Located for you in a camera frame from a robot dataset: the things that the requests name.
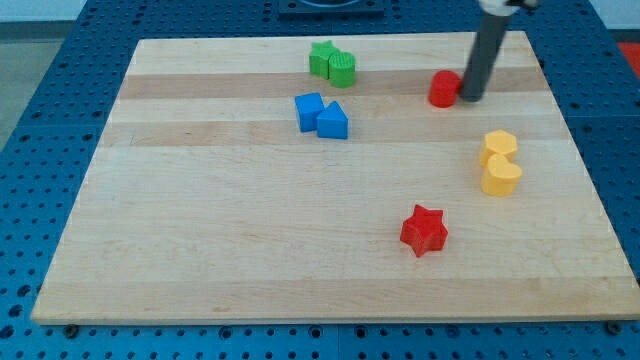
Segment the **white rod mount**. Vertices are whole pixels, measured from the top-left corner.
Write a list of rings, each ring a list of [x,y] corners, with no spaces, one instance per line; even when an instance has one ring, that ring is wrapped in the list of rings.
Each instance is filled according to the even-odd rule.
[[[479,0],[482,10],[493,16],[511,16],[519,9],[535,10],[539,0]]]

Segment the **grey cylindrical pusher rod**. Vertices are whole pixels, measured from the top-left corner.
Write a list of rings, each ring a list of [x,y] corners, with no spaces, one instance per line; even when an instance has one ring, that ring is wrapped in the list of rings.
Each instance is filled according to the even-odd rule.
[[[484,96],[509,21],[509,16],[483,15],[459,92],[465,102],[478,102]]]

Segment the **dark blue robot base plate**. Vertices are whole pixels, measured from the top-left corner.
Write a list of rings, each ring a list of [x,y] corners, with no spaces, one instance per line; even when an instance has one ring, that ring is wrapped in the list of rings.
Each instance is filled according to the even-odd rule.
[[[301,16],[381,15],[384,0],[278,0],[281,19]]]

